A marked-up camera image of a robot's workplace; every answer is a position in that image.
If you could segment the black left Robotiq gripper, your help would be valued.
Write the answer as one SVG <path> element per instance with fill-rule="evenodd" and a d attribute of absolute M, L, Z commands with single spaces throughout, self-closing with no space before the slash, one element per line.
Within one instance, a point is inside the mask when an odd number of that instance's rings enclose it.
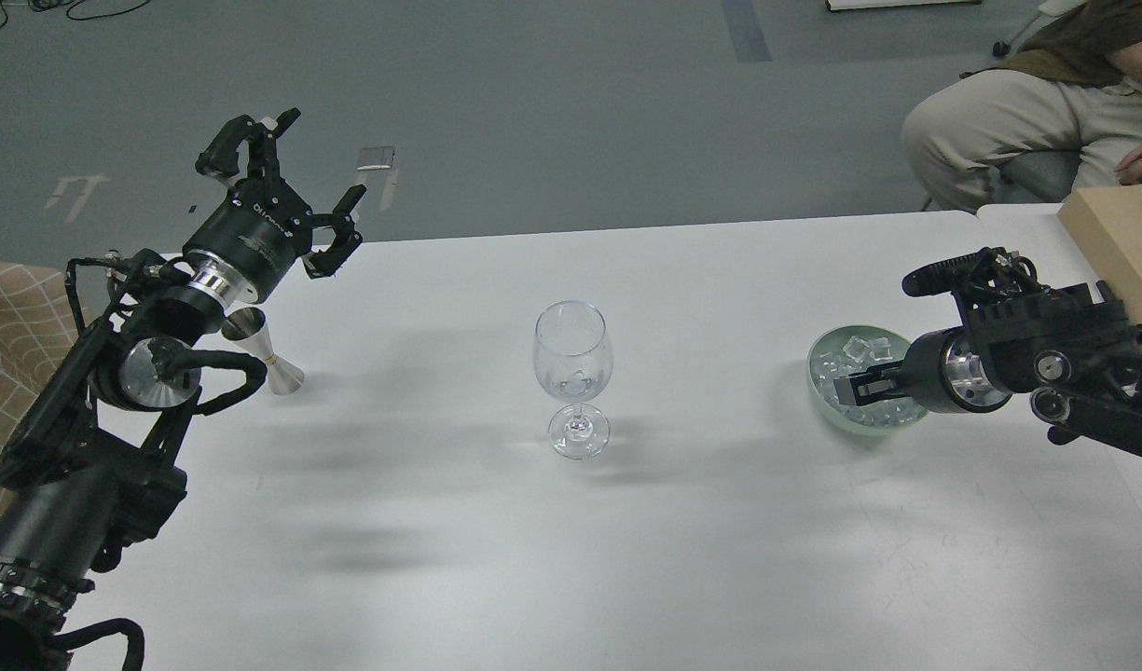
<path fill-rule="evenodd" d="M 195 170 L 227 187 L 227 195 L 183 246 L 194 268 L 190 286 L 224 307 L 262 304 L 301 259 L 309 278 L 333 277 L 363 243 L 356 208 L 364 185 L 353 185 L 331 212 L 315 213 L 281 175 L 278 139 L 299 118 L 231 118 L 207 148 Z M 315 229 L 333 239 L 322 251 L 313 248 Z"/>

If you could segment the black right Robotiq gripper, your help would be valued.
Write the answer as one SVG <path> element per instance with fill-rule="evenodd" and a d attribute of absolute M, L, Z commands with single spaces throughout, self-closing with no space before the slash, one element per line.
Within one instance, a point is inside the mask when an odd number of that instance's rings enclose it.
<path fill-rule="evenodd" d="M 984 362 L 972 351 L 962 328 L 920 336 L 903 362 L 869 366 L 833 382 L 841 406 L 868 407 L 883 401 L 912 398 L 942 415 L 983 415 L 1010 403 L 1012 395 L 994 386 Z"/>

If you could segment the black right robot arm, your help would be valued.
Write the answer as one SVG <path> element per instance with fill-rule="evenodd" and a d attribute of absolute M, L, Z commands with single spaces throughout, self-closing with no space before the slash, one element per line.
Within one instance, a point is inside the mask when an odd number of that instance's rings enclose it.
<path fill-rule="evenodd" d="M 983 415 L 1026 394 L 1053 445 L 1085 437 L 1142 458 L 1142 324 L 1104 283 L 1040 283 L 1002 246 L 908 273 L 911 297 L 950 294 L 962 324 L 912 341 L 898 362 L 834 382 L 844 406 L 910 398 L 943 415 Z"/>

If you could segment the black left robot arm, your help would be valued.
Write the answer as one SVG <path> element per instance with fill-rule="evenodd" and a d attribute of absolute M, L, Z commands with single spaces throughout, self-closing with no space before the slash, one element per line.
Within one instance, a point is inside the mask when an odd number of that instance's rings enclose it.
<path fill-rule="evenodd" d="M 293 264 L 329 277 L 362 245 L 365 187 L 316 212 L 286 183 L 278 140 L 298 118 L 222 127 L 195 167 L 227 196 L 179 254 L 69 260 L 75 343 L 0 451 L 0 486 L 15 494 L 0 522 L 0 670 L 66 670 L 73 650 L 110 636 L 124 637 L 122 666 L 140 670 L 139 624 L 69 632 L 69 611 L 186 498 L 177 458 L 192 419 L 265 385 L 301 385 L 273 351 L 260 305 Z"/>

